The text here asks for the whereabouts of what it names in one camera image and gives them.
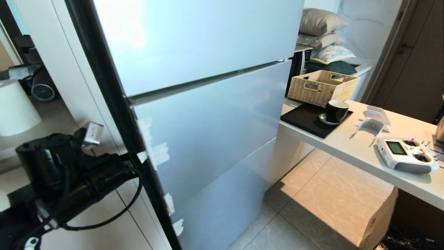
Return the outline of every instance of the controller screen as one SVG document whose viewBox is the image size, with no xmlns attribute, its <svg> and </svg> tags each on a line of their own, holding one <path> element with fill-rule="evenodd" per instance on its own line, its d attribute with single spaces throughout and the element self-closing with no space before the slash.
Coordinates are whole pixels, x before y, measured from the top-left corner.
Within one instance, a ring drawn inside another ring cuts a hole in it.
<svg viewBox="0 0 444 250">
<path fill-rule="evenodd" d="M 402 148 L 401 143 L 397 141 L 386 141 L 386 143 L 393 154 L 407 155 L 407 153 Z"/>
</svg>

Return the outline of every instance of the microwave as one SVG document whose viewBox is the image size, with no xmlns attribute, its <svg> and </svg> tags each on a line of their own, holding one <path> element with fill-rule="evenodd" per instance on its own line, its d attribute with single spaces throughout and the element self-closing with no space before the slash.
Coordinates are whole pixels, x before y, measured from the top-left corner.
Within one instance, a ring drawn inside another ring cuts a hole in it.
<svg viewBox="0 0 444 250">
<path fill-rule="evenodd" d="M 291 78 L 294 76 L 303 75 L 307 72 L 308 63 L 310 61 L 310 55 L 312 52 L 312 47 L 302 47 L 296 46 L 294 50 L 293 57 L 291 59 L 290 75 L 288 77 L 287 90 L 285 91 L 285 96 L 288 94 L 290 88 Z"/>
</svg>

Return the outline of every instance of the brown door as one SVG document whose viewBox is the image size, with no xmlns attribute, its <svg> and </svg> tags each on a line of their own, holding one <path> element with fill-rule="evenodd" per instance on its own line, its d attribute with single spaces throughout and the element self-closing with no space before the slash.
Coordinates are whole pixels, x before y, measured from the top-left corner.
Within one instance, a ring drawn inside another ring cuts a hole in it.
<svg viewBox="0 0 444 250">
<path fill-rule="evenodd" d="M 372 105 L 432 123 L 444 101 L 443 0 L 419 0 Z"/>
</svg>

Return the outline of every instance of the refrigerator door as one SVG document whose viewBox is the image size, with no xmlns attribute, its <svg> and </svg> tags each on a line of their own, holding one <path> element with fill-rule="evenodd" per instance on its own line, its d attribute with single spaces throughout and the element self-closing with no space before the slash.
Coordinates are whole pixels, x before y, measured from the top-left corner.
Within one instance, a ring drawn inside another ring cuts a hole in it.
<svg viewBox="0 0 444 250">
<path fill-rule="evenodd" d="M 276 136 L 291 61 L 133 99 L 133 112 L 176 209 Z"/>
<path fill-rule="evenodd" d="M 93 0 L 125 96 L 293 55 L 304 1 Z"/>
<path fill-rule="evenodd" d="M 184 250 L 225 250 L 258 217 L 276 139 L 200 190 L 171 216 Z"/>
</svg>

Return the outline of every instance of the gray pillow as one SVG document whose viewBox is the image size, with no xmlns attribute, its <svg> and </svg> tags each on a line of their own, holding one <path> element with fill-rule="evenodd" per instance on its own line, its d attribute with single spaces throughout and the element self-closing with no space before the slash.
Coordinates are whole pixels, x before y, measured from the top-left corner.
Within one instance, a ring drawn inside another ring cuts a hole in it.
<svg viewBox="0 0 444 250">
<path fill-rule="evenodd" d="M 312 47 L 313 49 L 325 48 L 329 45 L 343 45 L 345 40 L 336 33 L 330 33 L 323 36 L 311 36 L 303 33 L 297 35 L 296 45 Z"/>
<path fill-rule="evenodd" d="M 316 8 L 304 9 L 299 32 L 312 36 L 323 36 L 347 27 L 349 24 L 340 15 Z"/>
</svg>

